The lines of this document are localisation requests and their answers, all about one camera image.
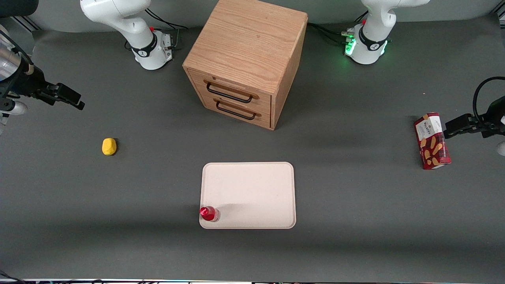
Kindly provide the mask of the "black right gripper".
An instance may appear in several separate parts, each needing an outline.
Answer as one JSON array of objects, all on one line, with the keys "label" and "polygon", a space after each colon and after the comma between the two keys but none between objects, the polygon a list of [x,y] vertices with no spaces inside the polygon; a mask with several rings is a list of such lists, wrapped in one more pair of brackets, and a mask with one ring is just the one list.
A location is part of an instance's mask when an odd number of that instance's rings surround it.
[{"label": "black right gripper", "polygon": [[27,75],[25,70],[27,70],[27,65],[21,65],[13,75],[1,80],[1,98],[7,98],[8,93],[13,92],[17,96],[39,99],[51,106],[54,106],[55,102],[63,102],[80,111],[85,107],[79,92],[63,83],[50,84],[45,80],[43,72],[38,67],[34,67],[33,73],[30,75]]}]

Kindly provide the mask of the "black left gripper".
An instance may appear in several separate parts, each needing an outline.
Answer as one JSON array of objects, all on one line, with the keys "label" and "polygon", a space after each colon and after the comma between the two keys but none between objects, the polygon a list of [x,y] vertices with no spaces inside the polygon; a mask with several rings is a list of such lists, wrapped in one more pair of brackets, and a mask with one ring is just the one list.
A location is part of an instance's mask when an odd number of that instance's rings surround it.
[{"label": "black left gripper", "polygon": [[444,138],[446,140],[467,133],[481,133],[483,138],[505,135],[505,96],[496,99],[488,108],[488,120],[476,118],[471,114],[463,114],[445,123]]}]

